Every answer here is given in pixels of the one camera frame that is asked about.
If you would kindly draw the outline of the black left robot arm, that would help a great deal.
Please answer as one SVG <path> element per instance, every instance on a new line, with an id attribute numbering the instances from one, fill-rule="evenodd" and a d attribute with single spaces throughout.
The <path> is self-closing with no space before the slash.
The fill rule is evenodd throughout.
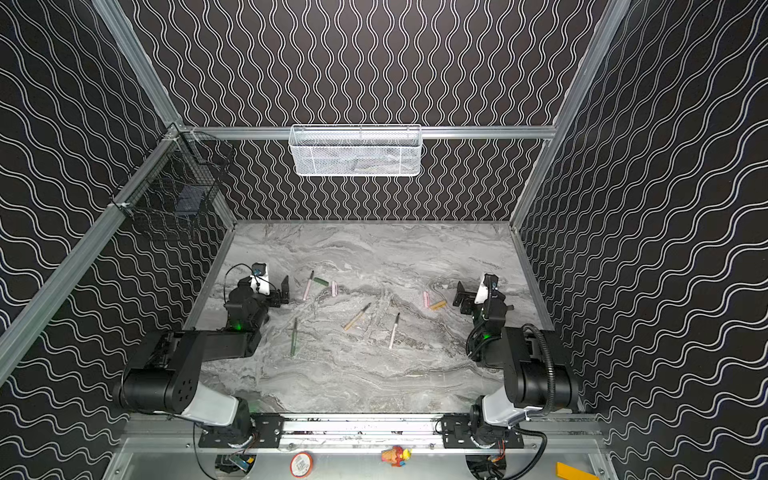
<path id="1" fill-rule="evenodd" d="M 279 287 L 255 275 L 239 280 L 224 303 L 223 328 L 144 337 L 114 389 L 116 403 L 129 412 L 189 421 L 202 428 L 204 446 L 248 445 L 257 433 L 247 401 L 205 386 L 200 374 L 206 362 L 253 356 L 270 310 L 289 301 L 288 276 Z"/>

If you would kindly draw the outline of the thin pink pen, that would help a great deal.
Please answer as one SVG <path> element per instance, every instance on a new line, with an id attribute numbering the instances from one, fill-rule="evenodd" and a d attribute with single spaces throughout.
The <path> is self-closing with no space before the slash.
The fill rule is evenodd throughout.
<path id="1" fill-rule="evenodd" d="M 389 350 L 391 350 L 393 348 L 393 346 L 394 346 L 397 329 L 398 329 L 398 326 L 399 326 L 399 323 L 400 323 L 400 318 L 401 318 L 401 314 L 400 314 L 400 312 L 398 312 L 396 314 L 396 316 L 395 316 L 395 320 L 394 320 L 394 323 L 392 325 L 391 332 L 390 332 L 390 337 L 389 337 L 389 342 L 388 342 L 388 349 Z"/>

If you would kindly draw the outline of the tan fountain pen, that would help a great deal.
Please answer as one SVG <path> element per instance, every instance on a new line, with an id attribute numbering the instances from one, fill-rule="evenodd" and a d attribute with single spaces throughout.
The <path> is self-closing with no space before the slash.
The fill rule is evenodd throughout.
<path id="1" fill-rule="evenodd" d="M 359 312 L 357 312 L 352 319 L 350 319 L 343 327 L 344 331 L 350 330 L 361 318 L 363 318 L 367 310 L 371 307 L 372 302 L 369 302 L 363 306 Z"/>

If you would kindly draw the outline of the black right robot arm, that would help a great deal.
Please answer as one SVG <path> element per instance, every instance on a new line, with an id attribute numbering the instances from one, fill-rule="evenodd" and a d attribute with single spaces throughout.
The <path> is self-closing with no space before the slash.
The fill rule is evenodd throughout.
<path id="1" fill-rule="evenodd" d="M 578 381 L 557 334 L 534 324 L 508 326 L 514 306 L 498 288 L 498 277 L 484 276 L 474 291 L 456 285 L 453 306 L 472 319 L 465 355 L 475 365 L 499 371 L 502 385 L 478 397 L 459 432 L 479 447 L 508 445 L 513 427 L 560 410 L 579 409 Z"/>

